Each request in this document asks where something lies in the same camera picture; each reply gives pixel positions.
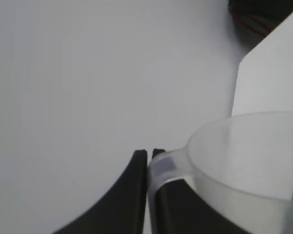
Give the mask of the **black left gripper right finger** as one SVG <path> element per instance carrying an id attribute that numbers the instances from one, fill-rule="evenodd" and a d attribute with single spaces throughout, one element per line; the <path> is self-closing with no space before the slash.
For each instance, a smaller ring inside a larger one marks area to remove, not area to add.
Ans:
<path id="1" fill-rule="evenodd" d="M 154 234 L 235 234 L 237 226 L 196 192 L 195 172 L 182 151 L 154 149 L 150 218 Z"/>

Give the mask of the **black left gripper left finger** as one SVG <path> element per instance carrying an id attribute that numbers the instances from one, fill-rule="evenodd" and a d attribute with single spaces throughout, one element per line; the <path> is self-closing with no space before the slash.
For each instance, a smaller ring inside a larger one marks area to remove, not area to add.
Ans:
<path id="1" fill-rule="evenodd" d="M 147 195 L 147 151 L 136 150 L 101 199 L 57 234 L 141 234 Z"/>

